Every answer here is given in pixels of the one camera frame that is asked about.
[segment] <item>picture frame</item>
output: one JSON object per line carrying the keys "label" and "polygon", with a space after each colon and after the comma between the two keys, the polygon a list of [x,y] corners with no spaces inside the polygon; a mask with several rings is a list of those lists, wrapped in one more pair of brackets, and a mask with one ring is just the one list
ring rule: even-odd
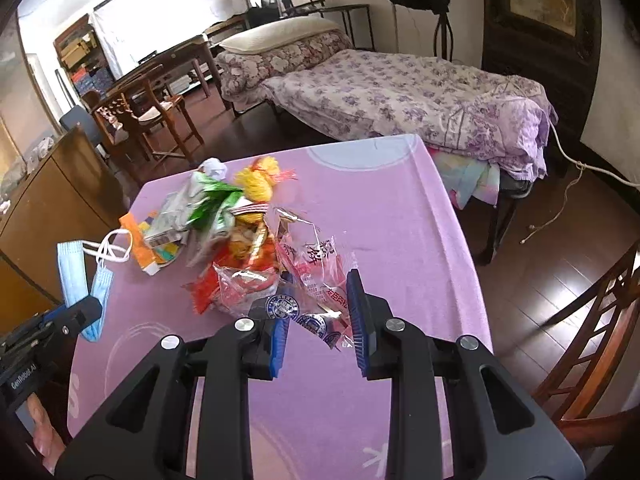
{"label": "picture frame", "polygon": [[512,28],[530,34],[532,37],[552,44],[559,50],[567,49],[575,52],[587,61],[598,54],[596,47],[596,19],[599,19],[600,2],[594,0],[574,0],[575,32],[571,34],[568,27],[561,30],[544,20],[526,16],[526,12],[513,12],[512,0],[485,0],[485,20],[495,25]]}

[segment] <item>table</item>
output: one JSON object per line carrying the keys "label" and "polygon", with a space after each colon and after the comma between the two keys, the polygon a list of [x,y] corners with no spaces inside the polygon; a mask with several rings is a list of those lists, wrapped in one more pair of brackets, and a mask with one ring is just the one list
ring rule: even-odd
{"label": "table", "polygon": [[[189,38],[182,43],[168,48],[160,54],[156,54],[144,63],[139,64],[131,72],[118,79],[115,85],[107,92],[107,96],[123,91],[123,88],[128,88],[130,83],[135,81],[137,78],[142,77],[151,70],[162,65],[162,72],[156,73],[154,76],[155,79],[152,81],[152,87],[155,88],[158,85],[166,83],[166,80],[162,78],[162,74],[167,74],[171,70],[190,62],[191,67],[195,70],[202,85],[202,89],[208,98],[210,97],[211,92],[206,83],[206,78],[200,70],[201,61],[205,62],[209,67],[209,74],[212,76],[214,83],[216,84],[216,88],[220,90],[220,76],[218,75],[218,69],[209,49],[209,40],[206,34],[198,34],[193,38]],[[222,101],[225,105],[225,109],[229,110],[229,108],[231,108],[231,103],[224,99],[222,99]]]}
{"label": "table", "polygon": [[[440,177],[418,136],[377,137],[276,154],[298,180],[275,203],[306,213],[354,251],[365,290],[428,335],[464,333],[492,348],[478,277]],[[233,175],[251,159],[228,163]],[[149,182],[133,203],[137,219],[161,205],[188,173]],[[182,288],[200,268],[178,260],[147,276],[133,260],[108,264],[114,282],[102,337],[78,340],[69,391],[71,435],[158,340],[211,336],[230,321],[195,314]],[[280,377],[252,381],[250,419],[256,480],[375,479],[383,475],[390,381],[368,383],[351,351],[331,351],[292,324]],[[440,400],[445,457],[446,406]]]}
{"label": "table", "polygon": [[214,23],[209,28],[206,28],[204,30],[204,34],[207,35],[208,40],[211,40],[212,36],[218,36],[219,34],[222,34],[223,32],[226,32],[228,30],[233,30],[236,27],[242,27],[242,30],[247,30],[245,12],[243,12],[242,14],[236,14],[235,16],[232,16],[224,22]]}

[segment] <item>white ear loop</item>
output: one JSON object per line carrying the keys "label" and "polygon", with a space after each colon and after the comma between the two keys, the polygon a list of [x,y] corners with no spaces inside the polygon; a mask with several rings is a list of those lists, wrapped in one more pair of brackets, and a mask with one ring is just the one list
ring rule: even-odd
{"label": "white ear loop", "polygon": [[[129,235],[129,247],[127,249],[124,249],[118,245],[110,244],[109,238],[111,238],[113,235]],[[128,229],[114,229],[113,231],[108,233],[99,244],[97,244],[96,242],[90,242],[88,240],[81,240],[81,242],[83,245],[82,250],[86,254],[95,256],[95,261],[98,265],[104,265],[105,260],[120,264],[129,260],[129,253],[131,252],[131,248],[133,247],[133,236]],[[95,247],[98,250],[94,251],[88,249],[84,247],[85,245],[88,245],[89,247]],[[122,256],[116,256],[114,251],[121,253]]]}

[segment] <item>blue face mask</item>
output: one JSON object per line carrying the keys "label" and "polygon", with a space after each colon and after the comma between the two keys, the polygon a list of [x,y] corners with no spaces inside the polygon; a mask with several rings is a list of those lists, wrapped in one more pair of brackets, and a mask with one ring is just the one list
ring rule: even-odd
{"label": "blue face mask", "polygon": [[[124,250],[118,246],[109,245],[109,237],[114,233],[126,232],[126,230],[116,230],[109,233],[101,244],[76,240],[58,244],[58,272],[60,273],[60,283],[62,284],[62,294],[65,305],[70,307],[89,295],[86,282],[86,271],[84,268],[84,254],[94,254],[98,263],[94,281],[91,286],[91,295],[100,301],[102,305],[102,316],[100,319],[82,330],[82,336],[91,342],[98,341],[102,334],[104,317],[107,312],[109,301],[109,291],[113,281],[113,272],[104,265],[104,260],[112,262],[124,262],[129,259],[129,249]],[[97,251],[85,249],[83,244],[98,247]],[[121,251],[124,256],[115,256],[113,250]]]}

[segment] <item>white pillow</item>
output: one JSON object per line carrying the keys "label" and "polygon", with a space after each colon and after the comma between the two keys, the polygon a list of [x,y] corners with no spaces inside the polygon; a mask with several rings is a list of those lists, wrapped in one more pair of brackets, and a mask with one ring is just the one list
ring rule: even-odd
{"label": "white pillow", "polygon": [[297,16],[250,28],[226,38],[220,46],[233,54],[260,54],[334,28],[340,27],[319,16]]}

